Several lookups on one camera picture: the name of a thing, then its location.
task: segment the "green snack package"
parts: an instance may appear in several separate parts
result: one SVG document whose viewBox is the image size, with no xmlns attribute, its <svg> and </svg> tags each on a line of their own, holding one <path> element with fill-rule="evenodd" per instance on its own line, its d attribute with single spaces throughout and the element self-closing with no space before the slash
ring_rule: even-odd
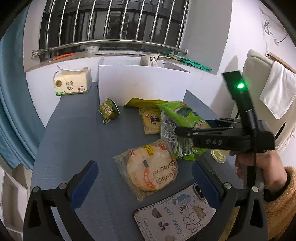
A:
<svg viewBox="0 0 296 241">
<path fill-rule="evenodd" d="M 161 111 L 161 138 L 164 138 L 167 145 L 170 146 L 175 158 L 195 161 L 194 153 L 191 148 L 191 140 L 189 138 L 177 137 L 175 128 L 178 123 Z"/>
<path fill-rule="evenodd" d="M 115 102 L 111 99 L 107 100 L 99 106 L 98 111 L 103 115 L 104 124 L 108 124 L 112 119 L 120 114 L 119 109 Z"/>
<path fill-rule="evenodd" d="M 169 115 L 177 125 L 183 126 L 183 127 L 194 127 L 194 128 L 200 128 L 200 129 L 205 129 L 205 128 L 211 128 L 210 125 L 202 119 L 196 112 L 194 112 L 190 107 L 188 107 L 185 103 L 181 101 L 173 101 L 173 102 L 168 102 L 168 103 L 161 103 L 158 104 L 159 108 L 164 110 L 167 115 Z M 192 141 L 189 138 L 184 138 L 185 141 L 183 143 L 190 143 L 190 145 L 183 145 L 183 151 L 188 150 L 185 152 L 186 154 L 189 153 L 189 148 L 190 150 L 199 156 L 205 153 L 207 149 L 205 148 L 196 148 L 192 147 Z M 189 159 L 188 156 L 184 156 L 183 153 L 183 158 L 186 160 L 195 160 L 193 153 L 190 154 L 189 156 L 193 156 L 193 159 Z"/>
</svg>

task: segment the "green led light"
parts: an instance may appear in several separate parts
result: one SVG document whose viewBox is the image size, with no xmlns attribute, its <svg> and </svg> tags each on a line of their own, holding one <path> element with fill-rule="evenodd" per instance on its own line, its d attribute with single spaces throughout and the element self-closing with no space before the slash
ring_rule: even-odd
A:
<svg viewBox="0 0 296 241">
<path fill-rule="evenodd" d="M 244 84 L 243 83 L 240 83 L 238 86 L 237 86 L 237 89 L 242 89 L 244 88 Z"/>
</svg>

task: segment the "blue gripper pad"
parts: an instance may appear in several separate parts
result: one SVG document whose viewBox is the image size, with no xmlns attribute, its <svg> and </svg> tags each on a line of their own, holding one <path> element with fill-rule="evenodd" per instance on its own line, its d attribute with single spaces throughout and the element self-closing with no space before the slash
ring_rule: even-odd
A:
<svg viewBox="0 0 296 241">
<path fill-rule="evenodd" d="M 197 161 L 192 165 L 192 175 L 210 207 L 219 209 L 221 204 L 219 191 Z"/>
<path fill-rule="evenodd" d="M 82 176 L 77 176 L 78 183 L 71 193 L 70 207 L 72 210 L 81 207 L 99 173 L 99 167 L 95 161 L 89 161 L 85 168 L 77 174 Z"/>
<path fill-rule="evenodd" d="M 217 123 L 215 122 L 215 120 L 206 120 L 206 122 L 212 127 L 217 127 Z"/>
</svg>

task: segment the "fuzzy brown sleeve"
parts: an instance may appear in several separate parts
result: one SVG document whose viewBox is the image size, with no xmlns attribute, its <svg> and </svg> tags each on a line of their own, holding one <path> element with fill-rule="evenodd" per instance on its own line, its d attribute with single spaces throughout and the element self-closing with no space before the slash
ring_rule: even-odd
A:
<svg viewBox="0 0 296 241">
<path fill-rule="evenodd" d="M 276 200 L 264 204 L 267 224 L 268 240 L 278 240 L 287 229 L 296 213 L 296 169 L 285 167 L 290 176 L 290 183 L 284 193 Z"/>
</svg>

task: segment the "yellow snack package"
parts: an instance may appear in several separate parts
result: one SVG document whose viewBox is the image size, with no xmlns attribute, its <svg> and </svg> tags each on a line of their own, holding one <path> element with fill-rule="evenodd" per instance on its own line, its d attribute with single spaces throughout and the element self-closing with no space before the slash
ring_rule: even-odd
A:
<svg viewBox="0 0 296 241">
<path fill-rule="evenodd" d="M 143 120 L 145 135 L 160 134 L 160 109 L 157 106 L 164 100 L 144 100 L 132 98 L 125 106 L 138 107 Z"/>
</svg>

